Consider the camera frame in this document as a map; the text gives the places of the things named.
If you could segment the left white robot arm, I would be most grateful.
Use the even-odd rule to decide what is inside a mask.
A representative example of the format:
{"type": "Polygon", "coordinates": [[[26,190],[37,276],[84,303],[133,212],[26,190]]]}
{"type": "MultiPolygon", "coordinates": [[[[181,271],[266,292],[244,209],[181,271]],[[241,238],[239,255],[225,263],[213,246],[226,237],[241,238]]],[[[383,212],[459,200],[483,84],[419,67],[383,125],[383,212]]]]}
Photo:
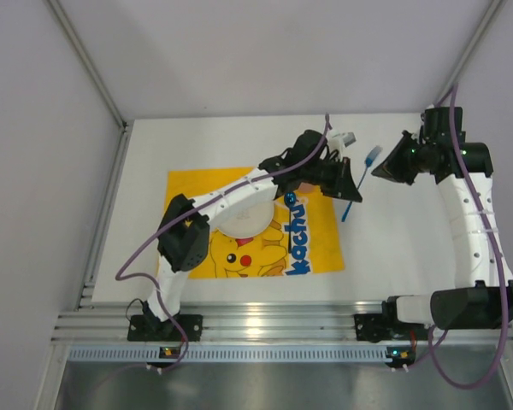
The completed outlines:
{"type": "Polygon", "coordinates": [[[191,271],[204,262],[216,240],[212,231],[238,214],[271,204],[302,184],[316,186],[324,196],[361,202],[343,150],[355,143],[351,132],[306,130],[283,153],[263,160],[243,177],[218,190],[189,198],[175,196],[158,228],[157,285],[143,305],[153,331],[173,327],[180,297],[191,271]]]}

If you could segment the yellow Pikachu cloth placemat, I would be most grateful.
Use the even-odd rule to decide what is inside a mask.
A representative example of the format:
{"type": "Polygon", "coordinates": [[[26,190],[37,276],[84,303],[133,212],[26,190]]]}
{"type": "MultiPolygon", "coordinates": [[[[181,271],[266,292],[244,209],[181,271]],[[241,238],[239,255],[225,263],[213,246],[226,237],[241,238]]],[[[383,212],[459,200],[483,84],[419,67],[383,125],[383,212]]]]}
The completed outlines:
{"type": "Polygon", "coordinates": [[[246,239],[211,232],[209,255],[192,270],[191,278],[256,278],[338,272],[345,268],[333,200],[318,188],[295,191],[292,223],[284,200],[274,202],[274,217],[259,235],[246,239]],[[288,254],[288,232],[292,252],[288,254]]]}

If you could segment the cream round plate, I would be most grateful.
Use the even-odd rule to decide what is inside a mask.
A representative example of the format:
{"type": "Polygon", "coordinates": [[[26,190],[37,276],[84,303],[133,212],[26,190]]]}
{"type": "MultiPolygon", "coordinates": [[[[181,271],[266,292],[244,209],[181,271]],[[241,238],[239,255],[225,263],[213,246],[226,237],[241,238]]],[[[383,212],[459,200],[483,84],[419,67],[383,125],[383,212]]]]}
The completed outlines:
{"type": "Polygon", "coordinates": [[[261,202],[240,211],[218,226],[218,231],[227,237],[245,239],[261,234],[274,217],[274,203],[261,202]]]}

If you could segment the orange plastic cup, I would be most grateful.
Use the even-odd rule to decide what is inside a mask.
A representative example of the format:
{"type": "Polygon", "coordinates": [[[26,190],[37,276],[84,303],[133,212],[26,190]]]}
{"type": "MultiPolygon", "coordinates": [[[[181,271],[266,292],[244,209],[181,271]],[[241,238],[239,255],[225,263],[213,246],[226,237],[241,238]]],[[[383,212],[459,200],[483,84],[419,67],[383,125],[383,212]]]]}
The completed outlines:
{"type": "Polygon", "coordinates": [[[311,184],[302,183],[298,187],[298,191],[302,194],[309,194],[314,191],[314,186],[311,184]]]}

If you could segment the blue metallic fork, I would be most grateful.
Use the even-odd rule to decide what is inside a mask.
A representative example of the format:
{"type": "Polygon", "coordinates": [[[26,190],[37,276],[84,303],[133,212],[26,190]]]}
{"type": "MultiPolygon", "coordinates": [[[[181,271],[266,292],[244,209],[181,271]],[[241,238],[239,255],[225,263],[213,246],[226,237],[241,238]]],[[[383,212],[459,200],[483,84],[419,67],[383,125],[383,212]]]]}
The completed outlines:
{"type": "MultiPolygon", "coordinates": [[[[368,152],[367,156],[364,159],[363,173],[357,183],[358,189],[361,188],[361,185],[363,184],[363,181],[364,181],[365,177],[367,176],[369,169],[373,166],[374,162],[376,161],[377,157],[380,155],[381,152],[382,152],[382,147],[379,145],[375,145],[368,152]]],[[[346,221],[348,214],[351,211],[352,204],[353,204],[353,202],[349,202],[348,205],[346,206],[345,211],[343,212],[342,217],[341,217],[342,222],[346,221]]]]}

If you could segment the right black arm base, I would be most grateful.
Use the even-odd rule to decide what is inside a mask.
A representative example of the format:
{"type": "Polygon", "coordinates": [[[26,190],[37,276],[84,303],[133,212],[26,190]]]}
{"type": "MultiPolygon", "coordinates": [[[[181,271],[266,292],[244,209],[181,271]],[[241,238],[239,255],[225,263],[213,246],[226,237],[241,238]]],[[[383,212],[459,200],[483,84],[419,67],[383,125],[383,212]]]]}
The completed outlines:
{"type": "Polygon", "coordinates": [[[379,313],[358,313],[354,324],[359,342],[378,343],[382,341],[427,341],[425,325],[406,323],[398,319],[397,298],[389,297],[381,303],[379,313]]]}

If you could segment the blue metallic spoon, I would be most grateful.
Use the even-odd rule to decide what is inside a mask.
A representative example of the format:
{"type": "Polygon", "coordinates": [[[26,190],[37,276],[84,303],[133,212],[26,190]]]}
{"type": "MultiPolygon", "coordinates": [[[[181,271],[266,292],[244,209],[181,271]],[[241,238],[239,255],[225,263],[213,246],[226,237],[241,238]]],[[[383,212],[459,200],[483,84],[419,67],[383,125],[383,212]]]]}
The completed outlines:
{"type": "MultiPolygon", "coordinates": [[[[297,203],[297,196],[294,191],[287,192],[284,195],[284,203],[289,211],[289,220],[288,220],[288,227],[291,226],[292,223],[292,207],[296,205],[297,203]]],[[[288,242],[287,242],[287,251],[288,254],[292,252],[292,232],[288,232],[288,242]]]]}

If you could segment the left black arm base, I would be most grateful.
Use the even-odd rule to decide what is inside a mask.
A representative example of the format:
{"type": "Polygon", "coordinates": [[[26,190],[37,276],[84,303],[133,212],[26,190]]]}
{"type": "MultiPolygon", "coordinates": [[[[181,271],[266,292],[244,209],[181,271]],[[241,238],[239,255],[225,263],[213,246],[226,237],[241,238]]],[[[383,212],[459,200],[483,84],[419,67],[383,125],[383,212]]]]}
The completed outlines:
{"type": "Polygon", "coordinates": [[[199,342],[203,331],[203,316],[199,314],[177,314],[174,316],[184,330],[180,330],[170,321],[160,322],[146,315],[133,315],[129,322],[127,340],[129,342],[199,342]]]}

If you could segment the aluminium mounting rail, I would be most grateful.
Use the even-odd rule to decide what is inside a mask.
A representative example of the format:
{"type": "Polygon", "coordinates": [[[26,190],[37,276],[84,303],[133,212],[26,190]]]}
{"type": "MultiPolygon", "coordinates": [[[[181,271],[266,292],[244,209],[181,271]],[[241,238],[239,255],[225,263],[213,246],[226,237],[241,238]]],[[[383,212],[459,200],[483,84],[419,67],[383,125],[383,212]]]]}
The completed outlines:
{"type": "MultiPolygon", "coordinates": [[[[133,328],[129,319],[140,312],[135,302],[94,304],[61,312],[51,333],[54,343],[122,343],[133,328]]],[[[200,334],[201,343],[310,343],[357,340],[355,317],[378,314],[379,302],[343,303],[187,303],[183,314],[200,315],[199,324],[184,325],[200,334]]]]}

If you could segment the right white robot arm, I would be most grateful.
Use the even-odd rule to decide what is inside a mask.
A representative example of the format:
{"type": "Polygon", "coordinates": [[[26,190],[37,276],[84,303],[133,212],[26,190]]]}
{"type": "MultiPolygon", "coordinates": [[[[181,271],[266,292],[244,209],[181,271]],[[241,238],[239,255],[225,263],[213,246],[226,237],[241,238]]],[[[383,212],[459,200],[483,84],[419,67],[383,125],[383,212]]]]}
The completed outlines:
{"type": "Polygon", "coordinates": [[[468,143],[463,110],[428,108],[418,133],[401,140],[372,174],[412,185],[434,177],[447,212],[455,257],[454,286],[384,302],[395,320],[441,330],[498,329],[513,320],[513,275],[503,258],[492,205],[492,158],[484,143],[468,143]]]}

